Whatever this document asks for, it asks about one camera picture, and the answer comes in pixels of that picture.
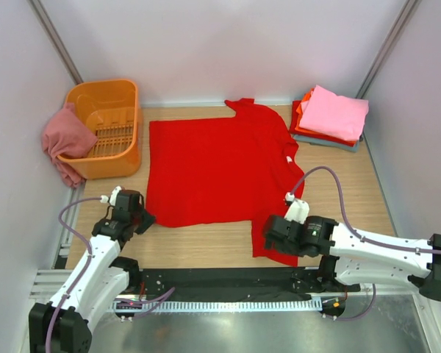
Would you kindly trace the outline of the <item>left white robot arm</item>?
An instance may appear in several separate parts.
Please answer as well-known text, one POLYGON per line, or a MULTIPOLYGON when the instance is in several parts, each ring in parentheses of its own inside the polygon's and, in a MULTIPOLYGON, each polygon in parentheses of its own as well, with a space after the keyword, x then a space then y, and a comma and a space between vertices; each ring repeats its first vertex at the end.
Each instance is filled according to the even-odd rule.
POLYGON ((121 250, 155 217, 135 190, 118 186, 97 199, 107 212, 84 241, 85 253, 49 301, 34 304, 29 312, 31 352, 88 352, 94 329, 115 298, 140 284, 138 262, 121 256, 121 250))

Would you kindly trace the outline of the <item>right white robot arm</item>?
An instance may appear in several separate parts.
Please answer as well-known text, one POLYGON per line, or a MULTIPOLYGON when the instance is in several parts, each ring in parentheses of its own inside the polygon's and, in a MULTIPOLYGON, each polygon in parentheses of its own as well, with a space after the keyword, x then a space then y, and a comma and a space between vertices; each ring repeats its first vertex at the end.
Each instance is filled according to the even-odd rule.
POLYGON ((428 240, 394 238, 349 229, 317 215, 304 223, 272 215, 263 235, 268 249, 298 257, 321 256, 324 279, 342 285, 402 285, 441 302, 441 234, 428 240))

